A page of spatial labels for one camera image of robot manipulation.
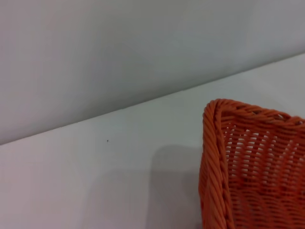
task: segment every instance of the wicker basket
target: wicker basket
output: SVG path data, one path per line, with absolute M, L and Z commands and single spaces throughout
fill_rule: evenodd
M 305 120 L 219 99 L 203 126 L 203 228 L 305 229 Z

